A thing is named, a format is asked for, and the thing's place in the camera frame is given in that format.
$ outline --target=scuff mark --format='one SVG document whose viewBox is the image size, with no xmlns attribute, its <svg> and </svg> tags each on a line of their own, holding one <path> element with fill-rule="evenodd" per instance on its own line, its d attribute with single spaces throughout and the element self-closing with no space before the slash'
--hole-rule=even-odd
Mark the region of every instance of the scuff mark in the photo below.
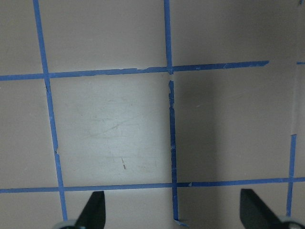
<svg viewBox="0 0 305 229">
<path fill-rule="evenodd" d="M 123 160 L 122 157 L 121 157 L 121 159 L 122 159 L 123 167 L 124 167 L 124 169 L 126 169 L 126 165 L 125 165 L 125 163 L 124 163 L 124 160 Z"/>
</svg>

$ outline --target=gray floor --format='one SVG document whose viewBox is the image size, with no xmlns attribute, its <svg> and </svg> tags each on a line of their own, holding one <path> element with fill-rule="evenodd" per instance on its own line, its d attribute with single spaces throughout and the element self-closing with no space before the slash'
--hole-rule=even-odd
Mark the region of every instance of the gray floor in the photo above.
<svg viewBox="0 0 305 229">
<path fill-rule="evenodd" d="M 0 3 L 0 228 L 50 229 L 75 219 L 94 189 L 106 190 L 107 229 L 179 228 L 170 80 L 179 220 L 242 229 L 239 191 L 253 188 L 276 214 L 291 210 L 305 221 L 304 7 L 299 0 Z"/>
</svg>

